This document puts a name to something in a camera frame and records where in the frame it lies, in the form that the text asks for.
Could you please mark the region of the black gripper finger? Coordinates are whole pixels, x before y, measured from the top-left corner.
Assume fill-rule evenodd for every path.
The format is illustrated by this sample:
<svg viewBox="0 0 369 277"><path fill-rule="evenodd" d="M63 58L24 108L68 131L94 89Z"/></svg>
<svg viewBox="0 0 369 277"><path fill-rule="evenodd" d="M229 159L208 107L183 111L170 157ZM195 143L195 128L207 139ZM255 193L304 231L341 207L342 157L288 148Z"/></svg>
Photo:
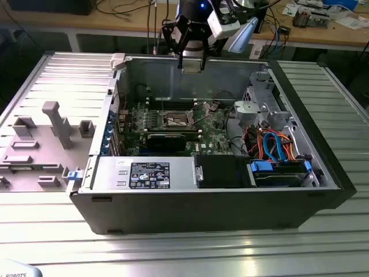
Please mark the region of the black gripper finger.
<svg viewBox="0 0 369 277"><path fill-rule="evenodd" d="M178 56L178 69L182 69L183 51L185 49L185 25L180 18L178 20L164 19L161 32L168 49Z"/></svg>
<svg viewBox="0 0 369 277"><path fill-rule="evenodd" d="M209 43L208 43L208 31L206 28L201 28L201 40L202 40L202 46L203 46L203 54L202 54L202 61L201 61L201 70L205 69L206 59L208 56L209 51Z"/></svg>

